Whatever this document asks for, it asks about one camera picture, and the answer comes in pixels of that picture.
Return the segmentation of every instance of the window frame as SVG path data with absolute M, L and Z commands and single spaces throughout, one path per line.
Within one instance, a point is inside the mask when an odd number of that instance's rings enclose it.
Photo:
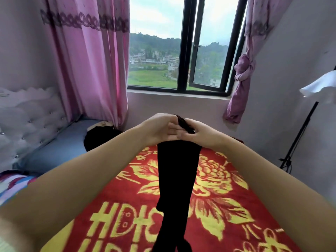
M 242 53 L 245 43 L 245 22 L 243 24 L 244 14 L 246 10 L 247 0 L 238 0 L 236 15 L 233 22 L 229 47 L 226 54 L 225 64 L 223 68 L 223 75 L 220 87 L 213 87 L 208 85 L 201 85 L 193 83 L 195 75 L 195 67 L 197 60 L 197 50 L 199 47 L 199 39 L 201 34 L 202 19 L 204 12 L 205 0 L 199 0 L 198 12 L 196 17 L 195 27 L 195 42 L 193 44 L 195 15 L 197 9 L 197 0 L 184 0 L 183 22 L 181 33 L 180 56 L 178 65 L 177 88 L 162 88 L 162 87 L 148 87 L 148 86 L 134 86 L 128 85 L 128 89 L 146 90 L 166 93 L 182 93 L 195 95 L 215 95 L 215 96 L 230 96 L 235 82 L 236 72 L 233 69 L 234 65 L 238 63 L 238 59 Z M 190 78 L 188 83 L 189 64 L 191 62 Z M 187 85 L 205 89 L 209 91 L 194 91 L 187 90 Z

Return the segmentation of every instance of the wall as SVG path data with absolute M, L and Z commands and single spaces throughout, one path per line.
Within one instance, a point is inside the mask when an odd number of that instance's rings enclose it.
M 56 86 L 37 0 L 0 0 L 0 87 Z
M 131 92 L 132 127 L 157 112 L 193 118 L 235 136 L 279 165 L 292 143 L 301 119 L 295 116 L 299 89 L 308 83 L 316 59 L 335 28 L 336 0 L 293 0 L 280 24 L 257 56 L 250 97 L 241 124 L 229 130 L 222 121 L 228 101 Z
M 322 54 L 309 74 L 308 83 L 313 82 L 336 65 L 336 28 L 334 35 L 323 46 Z M 313 101 L 301 98 L 296 114 L 305 115 Z M 319 104 L 293 155 L 292 175 L 336 203 L 336 106 Z

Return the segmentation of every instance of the window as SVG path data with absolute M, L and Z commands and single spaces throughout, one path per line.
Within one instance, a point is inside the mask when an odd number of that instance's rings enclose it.
M 128 88 L 231 94 L 247 0 L 130 0 Z

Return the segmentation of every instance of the left hand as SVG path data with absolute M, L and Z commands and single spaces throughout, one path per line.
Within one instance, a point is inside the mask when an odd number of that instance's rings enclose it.
M 145 136 L 146 146 L 153 146 L 163 141 L 178 140 L 178 131 L 184 129 L 179 126 L 176 115 L 158 113 L 139 125 Z

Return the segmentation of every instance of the sky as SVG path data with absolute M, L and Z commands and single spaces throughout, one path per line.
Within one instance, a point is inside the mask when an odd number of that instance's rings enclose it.
M 238 0 L 205 0 L 200 45 L 228 45 Z M 181 38 L 184 0 L 130 0 L 131 33 Z

